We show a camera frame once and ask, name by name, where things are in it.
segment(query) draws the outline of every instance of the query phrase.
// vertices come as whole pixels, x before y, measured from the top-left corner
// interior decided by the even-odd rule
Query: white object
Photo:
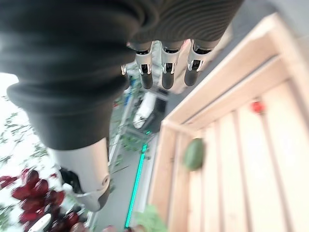
[[[144,99],[141,102],[140,107],[133,119],[133,125],[135,128],[140,129],[144,125],[146,119],[150,116],[155,108],[155,100],[155,94],[151,92],[145,93]]]
[[[28,230],[28,232],[43,232],[51,219],[52,216],[50,214],[44,215]]]

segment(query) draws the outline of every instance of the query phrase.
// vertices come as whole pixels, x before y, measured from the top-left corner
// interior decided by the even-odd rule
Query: grape
[[[34,221],[27,221],[25,224],[24,224],[24,232],[28,232],[28,230],[34,225]]]
[[[50,190],[45,196],[45,205],[56,203],[58,194],[55,190]]]
[[[64,220],[56,220],[53,222],[51,231],[52,232],[63,232],[67,228]]]
[[[84,230],[85,230],[85,227],[83,223],[78,222],[72,226],[72,228],[70,229],[70,232],[84,232]]]
[[[44,213],[51,214],[53,218],[58,218],[59,212],[60,208],[55,204],[48,204],[44,209]]]
[[[27,221],[35,221],[39,215],[37,213],[27,213],[24,212],[19,215],[19,222],[26,223]]]
[[[8,181],[8,180],[10,180],[11,178],[12,178],[12,177],[9,176],[9,175],[1,176],[1,177],[0,177],[0,182],[1,182],[1,181]]]
[[[33,194],[36,197],[39,196],[45,196],[45,194],[48,192],[48,182],[47,180],[41,179],[38,183],[36,183]]]
[[[60,206],[64,200],[64,197],[65,197],[64,191],[57,192],[57,199],[56,199],[55,204]]]
[[[37,211],[40,218],[44,216],[44,211],[45,211],[45,207],[42,207],[41,209]]]
[[[30,196],[30,191],[26,186],[21,186],[13,189],[11,195],[15,199],[24,200]]]
[[[36,170],[27,172],[26,185],[29,189],[32,189],[39,180],[39,173]]]
[[[27,212],[35,212],[41,209],[44,205],[42,199],[25,199],[20,203],[20,207]]]
[[[26,183],[26,178],[27,178],[27,173],[30,169],[29,168],[25,168],[22,172],[21,172],[21,180],[22,182],[25,184]]]
[[[66,224],[71,228],[74,224],[79,222],[79,216],[75,212],[70,212],[66,215]]]

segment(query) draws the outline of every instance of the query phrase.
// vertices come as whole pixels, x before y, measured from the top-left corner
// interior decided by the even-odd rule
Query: wooden crate
[[[307,64],[270,15],[164,119],[148,203],[170,232],[309,232],[308,115]],[[205,162],[187,172],[193,138]]]

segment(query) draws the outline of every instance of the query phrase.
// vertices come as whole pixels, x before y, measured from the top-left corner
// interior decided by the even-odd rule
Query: robotic hand
[[[0,0],[0,72],[76,198],[91,211],[109,196],[112,104],[136,59],[151,88],[152,41],[162,44],[162,86],[173,85],[182,43],[192,40],[185,83],[220,40],[242,0]]]

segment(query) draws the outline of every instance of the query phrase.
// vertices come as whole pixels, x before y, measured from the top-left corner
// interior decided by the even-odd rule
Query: green leaf
[[[147,232],[168,232],[155,206],[146,206],[143,213],[136,212],[137,224],[143,225]]]

